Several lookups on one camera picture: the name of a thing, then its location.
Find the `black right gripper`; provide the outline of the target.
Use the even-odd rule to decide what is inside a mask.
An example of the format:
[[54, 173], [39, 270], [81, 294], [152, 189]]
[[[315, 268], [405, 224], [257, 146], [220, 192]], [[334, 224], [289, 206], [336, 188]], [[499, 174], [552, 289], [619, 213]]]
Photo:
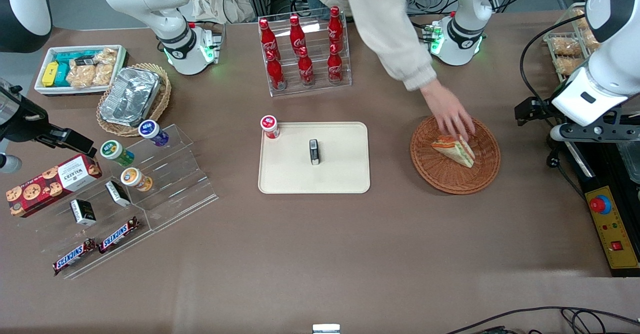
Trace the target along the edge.
[[34, 140], [50, 148], [70, 149], [94, 159], [94, 141], [69, 129], [50, 125], [48, 113], [21, 94], [22, 88], [0, 80], [0, 137], [12, 142]]

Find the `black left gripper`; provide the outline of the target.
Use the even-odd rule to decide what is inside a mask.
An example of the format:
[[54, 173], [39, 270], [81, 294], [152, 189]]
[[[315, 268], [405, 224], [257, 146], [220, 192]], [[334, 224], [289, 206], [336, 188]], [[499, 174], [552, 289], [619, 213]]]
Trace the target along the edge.
[[515, 107], [515, 120], [518, 127], [532, 120], [552, 120], [555, 124], [565, 123], [566, 116], [552, 103], [551, 98], [527, 98]]

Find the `bare person hand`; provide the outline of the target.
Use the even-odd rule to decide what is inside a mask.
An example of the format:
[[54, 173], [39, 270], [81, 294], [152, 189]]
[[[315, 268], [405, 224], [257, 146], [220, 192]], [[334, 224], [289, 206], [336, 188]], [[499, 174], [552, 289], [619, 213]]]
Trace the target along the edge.
[[475, 135], [473, 118], [457, 96], [439, 80], [435, 79], [419, 90], [442, 135], [461, 136], [466, 141]]

